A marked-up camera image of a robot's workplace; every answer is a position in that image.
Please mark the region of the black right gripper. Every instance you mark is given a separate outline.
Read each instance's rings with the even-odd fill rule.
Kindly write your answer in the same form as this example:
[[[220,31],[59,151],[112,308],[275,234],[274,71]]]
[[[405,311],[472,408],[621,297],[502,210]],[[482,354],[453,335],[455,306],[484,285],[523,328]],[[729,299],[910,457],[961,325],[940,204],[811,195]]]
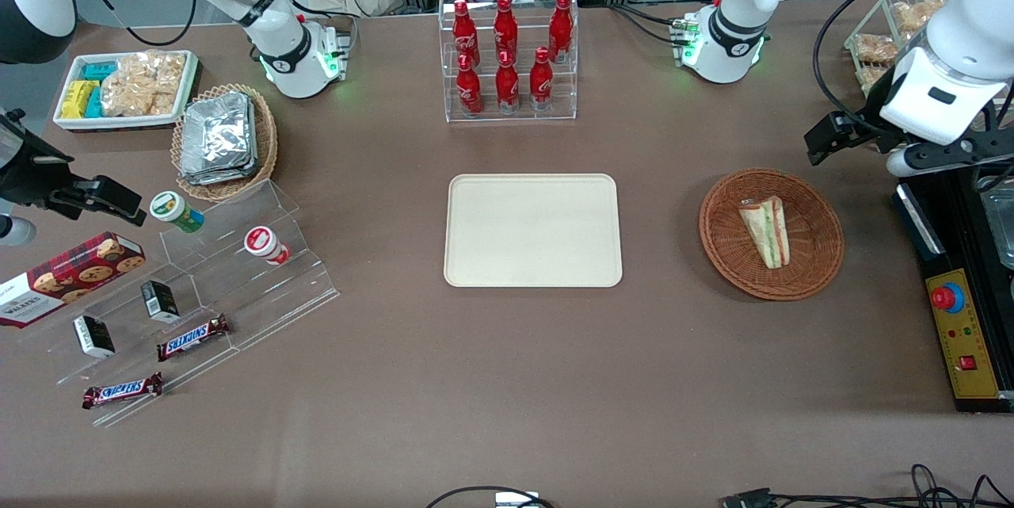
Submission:
[[[134,226],[143,225],[147,213],[141,209],[141,195],[108,176],[81,180],[70,169],[74,159],[23,128],[23,117],[22,108],[2,110],[4,201],[48,209],[69,220],[78,220],[82,208],[108,213]]]

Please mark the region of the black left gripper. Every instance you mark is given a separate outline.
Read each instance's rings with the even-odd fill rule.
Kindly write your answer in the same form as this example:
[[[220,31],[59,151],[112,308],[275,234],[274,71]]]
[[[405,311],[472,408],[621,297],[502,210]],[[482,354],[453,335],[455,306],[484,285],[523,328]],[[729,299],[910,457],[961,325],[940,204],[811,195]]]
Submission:
[[[844,113],[829,113],[816,124],[816,135],[806,135],[807,157],[815,167],[838,151],[862,146],[876,137],[877,133],[865,123]],[[916,176],[993,164],[1012,157],[1012,122],[986,129],[984,121],[977,118],[959,139],[947,146],[907,135],[906,143],[887,154],[885,167],[892,176]]]

